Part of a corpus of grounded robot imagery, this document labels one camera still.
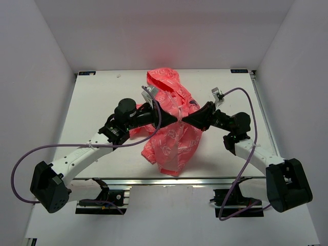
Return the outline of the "pink printed hooded jacket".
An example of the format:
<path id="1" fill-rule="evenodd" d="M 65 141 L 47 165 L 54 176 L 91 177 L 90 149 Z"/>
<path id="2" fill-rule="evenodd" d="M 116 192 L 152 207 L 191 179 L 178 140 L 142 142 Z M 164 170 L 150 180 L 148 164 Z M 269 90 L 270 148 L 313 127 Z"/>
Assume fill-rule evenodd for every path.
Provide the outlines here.
<path id="1" fill-rule="evenodd" d="M 183 122 L 182 118 L 200 109 L 191 93 L 181 84 L 177 71 L 157 68 L 147 72 L 147 84 L 159 92 L 155 99 L 161 107 L 177 117 L 178 122 L 161 128 L 144 145 L 141 155 L 159 172 L 179 176 L 187 162 L 195 154 L 202 131 Z"/>

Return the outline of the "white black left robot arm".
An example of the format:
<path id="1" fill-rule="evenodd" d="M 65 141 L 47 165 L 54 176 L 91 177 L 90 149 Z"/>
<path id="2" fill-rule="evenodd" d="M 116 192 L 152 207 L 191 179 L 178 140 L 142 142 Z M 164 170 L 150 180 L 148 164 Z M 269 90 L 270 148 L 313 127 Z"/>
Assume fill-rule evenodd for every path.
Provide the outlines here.
<path id="1" fill-rule="evenodd" d="M 130 130 L 153 125 L 156 129 L 177 122 L 152 99 L 137 107 L 133 99 L 122 99 L 106 123 L 86 145 L 50 164 L 44 161 L 34 169 L 30 191 L 49 213 L 55 213 L 71 201 L 109 204 L 110 189 L 100 178 L 76 180 L 75 177 L 101 157 L 126 146 Z"/>

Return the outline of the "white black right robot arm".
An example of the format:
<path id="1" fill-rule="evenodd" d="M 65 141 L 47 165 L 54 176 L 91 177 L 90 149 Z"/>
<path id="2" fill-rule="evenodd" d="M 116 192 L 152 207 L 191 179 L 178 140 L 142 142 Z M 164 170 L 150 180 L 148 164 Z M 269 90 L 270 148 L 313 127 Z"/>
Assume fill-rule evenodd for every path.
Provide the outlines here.
<path id="1" fill-rule="evenodd" d="M 269 202 L 277 212 L 285 212 L 313 200 L 313 194 L 301 162 L 271 154 L 255 144 L 247 135 L 251 118 L 244 112 L 228 116 L 208 102 L 200 110 L 184 117 L 188 123 L 202 131 L 210 126 L 228 131 L 223 137 L 225 148 L 240 157 L 264 176 L 264 179 L 240 179 L 232 190 L 232 200 L 244 204 L 249 198 Z"/>

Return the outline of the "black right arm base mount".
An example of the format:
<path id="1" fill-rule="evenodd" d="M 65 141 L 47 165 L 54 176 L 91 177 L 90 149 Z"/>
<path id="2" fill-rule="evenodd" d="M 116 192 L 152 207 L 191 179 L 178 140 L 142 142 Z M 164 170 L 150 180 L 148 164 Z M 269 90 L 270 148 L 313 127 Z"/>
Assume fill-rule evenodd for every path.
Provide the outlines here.
<path id="1" fill-rule="evenodd" d="M 232 186 L 234 180 L 235 180 L 234 178 L 208 179 L 207 184 L 213 190 L 213 197 L 209 200 L 209 205 L 214 208 L 216 218 L 219 218 L 219 212 L 222 207 L 223 201 L 226 195 L 228 194 L 228 191 Z M 228 197 L 228 200 L 223 208 L 221 218 L 226 218 L 227 216 L 233 213 L 237 213 L 255 202 L 256 199 L 254 198 L 246 198 L 242 196 L 238 185 L 236 185 L 236 187 Z M 256 205 L 249 208 L 248 210 L 234 216 L 234 218 L 256 218 L 256 217 L 264 217 L 264 211 L 261 201 L 259 201 Z"/>

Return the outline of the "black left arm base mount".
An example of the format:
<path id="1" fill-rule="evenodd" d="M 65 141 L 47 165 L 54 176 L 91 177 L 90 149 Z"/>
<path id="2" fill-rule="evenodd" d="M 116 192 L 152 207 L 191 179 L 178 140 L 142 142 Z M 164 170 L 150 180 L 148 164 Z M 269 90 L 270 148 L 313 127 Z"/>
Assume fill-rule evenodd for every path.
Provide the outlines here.
<path id="1" fill-rule="evenodd" d="M 92 178 L 93 186 L 100 188 L 95 198 L 83 198 L 76 205 L 75 214 L 124 215 L 127 211 L 130 188 L 109 186 L 99 178 Z"/>

